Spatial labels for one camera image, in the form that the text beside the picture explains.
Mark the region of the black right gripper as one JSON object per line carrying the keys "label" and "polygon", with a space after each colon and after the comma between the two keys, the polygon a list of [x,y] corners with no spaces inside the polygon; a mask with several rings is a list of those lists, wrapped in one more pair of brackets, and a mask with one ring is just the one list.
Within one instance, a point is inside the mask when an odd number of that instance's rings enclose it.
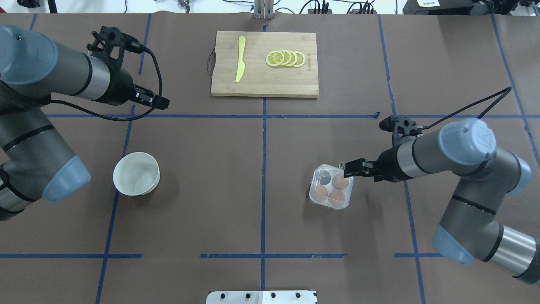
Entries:
{"label": "black right gripper", "polygon": [[364,158],[344,164],[343,176],[345,178],[361,176],[373,177],[374,182],[403,182],[409,180],[401,169],[397,159],[397,148],[385,150],[375,161],[366,161]]}

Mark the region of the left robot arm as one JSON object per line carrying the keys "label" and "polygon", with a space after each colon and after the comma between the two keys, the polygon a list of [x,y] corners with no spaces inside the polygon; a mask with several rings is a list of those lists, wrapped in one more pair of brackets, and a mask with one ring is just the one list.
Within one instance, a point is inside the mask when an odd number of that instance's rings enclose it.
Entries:
{"label": "left robot arm", "polygon": [[[116,122],[130,122],[165,110],[162,76],[150,48],[117,27],[92,32],[92,43],[81,52],[35,31],[5,24],[1,36],[1,221],[21,214],[40,199],[56,204],[87,185],[91,175],[42,108],[60,104]],[[159,90],[136,85],[123,68],[125,52],[147,53],[156,68]],[[148,110],[120,119],[98,114],[52,94],[119,106],[131,101]]]}

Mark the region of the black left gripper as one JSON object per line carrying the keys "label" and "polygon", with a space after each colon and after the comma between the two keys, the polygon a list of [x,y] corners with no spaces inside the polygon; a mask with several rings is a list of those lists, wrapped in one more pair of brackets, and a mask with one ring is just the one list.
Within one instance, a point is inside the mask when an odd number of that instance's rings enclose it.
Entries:
{"label": "black left gripper", "polygon": [[152,90],[135,85],[131,74],[123,68],[106,64],[108,78],[101,102],[111,106],[119,106],[134,97],[134,102],[149,108],[166,110],[170,100],[155,94]]}

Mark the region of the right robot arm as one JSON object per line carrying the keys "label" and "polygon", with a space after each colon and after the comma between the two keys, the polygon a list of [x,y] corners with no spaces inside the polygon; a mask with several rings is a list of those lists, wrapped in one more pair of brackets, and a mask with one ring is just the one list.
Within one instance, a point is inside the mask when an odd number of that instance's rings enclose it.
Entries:
{"label": "right robot arm", "polygon": [[492,129],[478,118],[451,122],[426,135],[428,126],[405,116],[389,116],[379,127],[392,134],[392,147],[374,161],[358,158],[345,163],[344,177],[403,182],[452,172],[460,179],[432,248],[456,263],[495,264],[525,284],[538,285],[539,239],[495,220],[504,198],[529,185],[528,163],[499,147]]}

